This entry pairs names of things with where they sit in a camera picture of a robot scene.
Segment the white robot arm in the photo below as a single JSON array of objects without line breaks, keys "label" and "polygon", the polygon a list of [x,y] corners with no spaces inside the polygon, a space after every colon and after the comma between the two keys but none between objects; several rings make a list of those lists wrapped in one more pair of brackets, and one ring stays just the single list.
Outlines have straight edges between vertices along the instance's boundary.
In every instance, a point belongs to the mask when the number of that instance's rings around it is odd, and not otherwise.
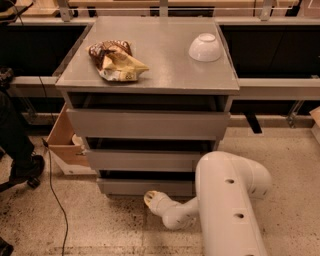
[{"label": "white robot arm", "polygon": [[196,166],[195,198],[182,204],[148,191],[144,202],[171,230],[199,218],[205,256],[268,256],[251,200],[264,198],[271,186],[271,175],[260,163],[214,151]]}]

